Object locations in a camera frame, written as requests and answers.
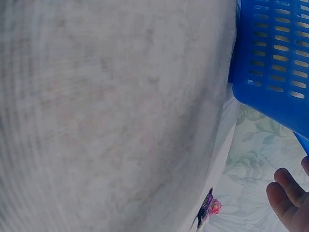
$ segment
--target finger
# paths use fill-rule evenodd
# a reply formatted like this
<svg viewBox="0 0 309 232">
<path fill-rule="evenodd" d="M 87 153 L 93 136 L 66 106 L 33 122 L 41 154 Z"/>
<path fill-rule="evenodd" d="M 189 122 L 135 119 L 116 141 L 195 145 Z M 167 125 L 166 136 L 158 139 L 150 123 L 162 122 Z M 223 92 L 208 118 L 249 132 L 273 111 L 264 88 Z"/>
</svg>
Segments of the finger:
<svg viewBox="0 0 309 232">
<path fill-rule="evenodd" d="M 306 156 L 301 161 L 301 166 L 303 166 L 305 173 L 309 176 L 309 157 Z"/>
<path fill-rule="evenodd" d="M 293 205 L 283 187 L 277 182 L 270 183 L 267 186 L 266 193 L 270 206 L 283 225 L 289 229 L 291 227 L 291 220 L 298 208 Z"/>
<path fill-rule="evenodd" d="M 309 231 L 309 198 L 305 200 L 303 205 L 295 213 L 291 222 L 290 230 L 294 232 Z"/>
<path fill-rule="evenodd" d="M 277 181 L 284 189 L 291 202 L 300 207 L 305 201 L 307 194 L 294 180 L 292 175 L 285 168 L 279 168 L 274 174 L 275 181 Z"/>
</svg>

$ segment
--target gray cloth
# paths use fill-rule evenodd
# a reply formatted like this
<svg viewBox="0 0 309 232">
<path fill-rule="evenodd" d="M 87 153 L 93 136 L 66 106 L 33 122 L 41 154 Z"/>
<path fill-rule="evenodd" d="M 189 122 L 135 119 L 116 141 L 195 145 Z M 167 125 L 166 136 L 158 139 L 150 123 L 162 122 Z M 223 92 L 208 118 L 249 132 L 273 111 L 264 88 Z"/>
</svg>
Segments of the gray cloth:
<svg viewBox="0 0 309 232">
<path fill-rule="evenodd" d="M 0 231 L 177 231 L 207 179 L 235 1 L 0 10 Z"/>
</svg>

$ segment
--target plastic basket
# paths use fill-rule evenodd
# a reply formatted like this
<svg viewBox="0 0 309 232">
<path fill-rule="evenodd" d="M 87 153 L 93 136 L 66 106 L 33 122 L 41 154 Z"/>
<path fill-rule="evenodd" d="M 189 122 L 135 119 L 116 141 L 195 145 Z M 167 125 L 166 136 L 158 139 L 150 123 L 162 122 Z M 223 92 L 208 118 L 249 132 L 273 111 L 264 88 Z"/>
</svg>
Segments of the plastic basket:
<svg viewBox="0 0 309 232">
<path fill-rule="evenodd" d="M 242 0 L 239 9 L 235 97 L 308 139 L 309 0 Z"/>
</svg>

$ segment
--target pale green floral pattern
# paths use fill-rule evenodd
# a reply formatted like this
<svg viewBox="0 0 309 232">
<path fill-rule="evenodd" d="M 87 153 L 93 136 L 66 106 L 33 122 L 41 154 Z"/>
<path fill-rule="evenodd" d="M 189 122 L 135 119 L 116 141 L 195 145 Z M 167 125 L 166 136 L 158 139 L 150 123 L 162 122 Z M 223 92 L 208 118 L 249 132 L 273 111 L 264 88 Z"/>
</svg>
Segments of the pale green floral pattern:
<svg viewBox="0 0 309 232">
<path fill-rule="evenodd" d="M 276 169 L 285 167 L 308 190 L 308 177 L 300 165 L 305 155 L 289 129 L 241 106 L 226 167 L 214 192 L 222 209 L 204 231 L 287 231 L 268 203 L 266 186 Z"/>
</svg>

